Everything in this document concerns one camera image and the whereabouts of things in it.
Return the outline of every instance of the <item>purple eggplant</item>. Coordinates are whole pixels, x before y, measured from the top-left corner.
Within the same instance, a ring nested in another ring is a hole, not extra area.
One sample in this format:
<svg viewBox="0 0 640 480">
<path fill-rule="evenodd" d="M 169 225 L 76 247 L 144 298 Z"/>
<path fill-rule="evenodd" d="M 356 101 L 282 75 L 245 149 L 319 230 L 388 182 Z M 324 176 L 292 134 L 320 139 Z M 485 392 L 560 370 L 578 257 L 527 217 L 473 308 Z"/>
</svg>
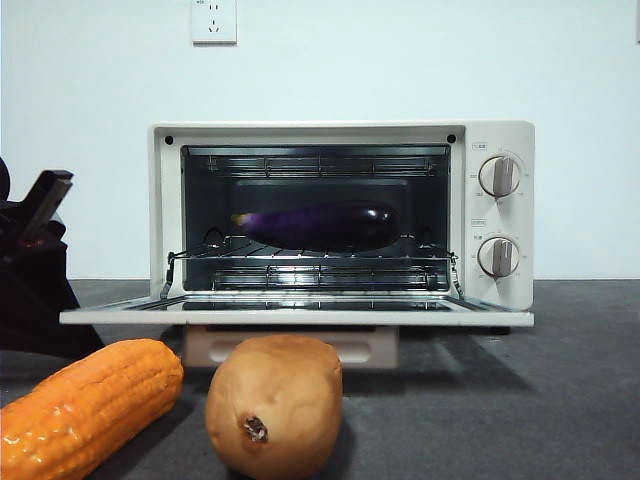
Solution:
<svg viewBox="0 0 640 480">
<path fill-rule="evenodd" d="M 232 220 L 244 235 L 286 250 L 375 250 L 400 236 L 399 215 L 381 202 L 348 201 L 295 210 L 243 213 Z"/>
</svg>

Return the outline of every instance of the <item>orange corn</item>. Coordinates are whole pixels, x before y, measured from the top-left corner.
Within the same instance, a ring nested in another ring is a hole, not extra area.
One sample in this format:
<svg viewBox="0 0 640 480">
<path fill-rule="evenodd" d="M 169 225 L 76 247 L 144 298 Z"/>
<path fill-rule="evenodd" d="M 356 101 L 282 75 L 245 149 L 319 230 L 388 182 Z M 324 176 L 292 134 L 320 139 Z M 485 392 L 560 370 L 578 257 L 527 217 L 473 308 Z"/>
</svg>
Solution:
<svg viewBox="0 0 640 480">
<path fill-rule="evenodd" d="M 72 363 L 0 410 L 0 478 L 84 478 L 173 407 L 182 377 L 180 359 L 151 339 Z"/>
</svg>

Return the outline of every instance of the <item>control knob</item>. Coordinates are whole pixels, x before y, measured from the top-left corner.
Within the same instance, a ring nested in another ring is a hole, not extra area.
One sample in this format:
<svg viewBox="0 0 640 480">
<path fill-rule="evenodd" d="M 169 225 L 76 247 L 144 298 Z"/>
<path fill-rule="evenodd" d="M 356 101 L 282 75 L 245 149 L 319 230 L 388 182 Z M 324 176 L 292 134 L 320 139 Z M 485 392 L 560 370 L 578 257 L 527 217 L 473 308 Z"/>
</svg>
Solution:
<svg viewBox="0 0 640 480">
<path fill-rule="evenodd" d="M 480 167 L 478 174 L 482 189 L 492 197 L 506 197 L 520 183 L 520 167 L 509 155 L 491 157 Z"/>
<path fill-rule="evenodd" d="M 490 238 L 478 251 L 480 267 L 487 275 L 496 278 L 511 275 L 518 266 L 519 259 L 518 247 L 503 237 Z"/>
</svg>

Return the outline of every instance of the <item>white toaster oven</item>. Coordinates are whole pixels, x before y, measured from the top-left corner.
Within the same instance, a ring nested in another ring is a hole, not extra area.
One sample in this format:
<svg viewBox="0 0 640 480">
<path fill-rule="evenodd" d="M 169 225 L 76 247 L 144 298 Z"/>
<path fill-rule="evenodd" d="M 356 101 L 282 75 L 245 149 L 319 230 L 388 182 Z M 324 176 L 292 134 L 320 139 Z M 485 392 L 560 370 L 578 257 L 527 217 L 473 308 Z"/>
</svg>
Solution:
<svg viewBox="0 0 640 480">
<path fill-rule="evenodd" d="M 523 121 L 155 125 L 150 297 L 61 322 L 186 325 L 187 365 L 287 331 L 375 368 L 397 364 L 403 325 L 531 326 L 534 149 Z M 393 243 L 278 248 L 232 220 L 356 200 L 398 212 Z"/>
</svg>

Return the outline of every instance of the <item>gray carpet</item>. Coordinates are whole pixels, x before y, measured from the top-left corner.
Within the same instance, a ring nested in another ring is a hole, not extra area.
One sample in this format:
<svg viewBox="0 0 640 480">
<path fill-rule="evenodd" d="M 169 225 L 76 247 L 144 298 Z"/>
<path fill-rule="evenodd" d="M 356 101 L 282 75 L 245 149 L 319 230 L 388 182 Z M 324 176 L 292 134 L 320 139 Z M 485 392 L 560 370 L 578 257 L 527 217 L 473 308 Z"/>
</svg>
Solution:
<svg viewBox="0 0 640 480">
<path fill-rule="evenodd" d="M 146 282 L 78 281 L 81 304 L 144 296 Z M 539 281 L 536 327 L 406 328 L 395 371 L 346 372 L 336 449 L 314 478 L 640 479 L 640 281 Z M 106 342 L 178 327 L 100 326 Z M 66 361 L 4 352 L 2 404 Z M 243 478 L 204 430 L 208 369 L 186 372 L 164 418 L 89 478 Z"/>
</svg>

